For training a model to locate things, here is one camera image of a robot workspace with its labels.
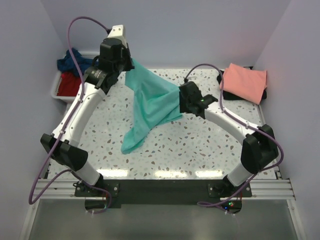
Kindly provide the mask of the teal t-shirt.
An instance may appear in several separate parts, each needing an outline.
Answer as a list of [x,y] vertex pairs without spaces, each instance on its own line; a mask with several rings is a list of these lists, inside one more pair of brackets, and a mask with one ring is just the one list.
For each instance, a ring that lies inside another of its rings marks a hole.
[[132,62],[134,69],[125,73],[125,86],[133,91],[133,127],[121,145],[125,155],[141,147],[153,128],[182,118],[179,87]]

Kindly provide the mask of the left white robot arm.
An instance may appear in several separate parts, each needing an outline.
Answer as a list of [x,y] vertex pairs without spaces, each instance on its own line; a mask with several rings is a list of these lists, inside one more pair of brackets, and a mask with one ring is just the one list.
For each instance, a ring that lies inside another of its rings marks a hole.
[[80,139],[98,104],[118,81],[120,73],[134,68],[125,40],[111,37],[100,44],[99,55],[84,72],[84,83],[65,114],[60,126],[43,134],[40,142],[50,158],[70,169],[86,182],[86,191],[99,196],[104,190],[102,175],[89,163],[88,152],[79,148]]

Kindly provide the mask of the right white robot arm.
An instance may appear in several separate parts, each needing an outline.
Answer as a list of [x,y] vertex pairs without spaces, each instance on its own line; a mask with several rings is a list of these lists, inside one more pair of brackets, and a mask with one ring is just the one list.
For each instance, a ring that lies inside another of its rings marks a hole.
[[245,181],[279,155],[274,132],[269,125],[258,126],[221,107],[212,95],[202,96],[193,81],[179,86],[179,108],[181,113],[193,114],[218,125],[241,144],[240,163],[226,175],[222,185],[227,196],[235,196]]

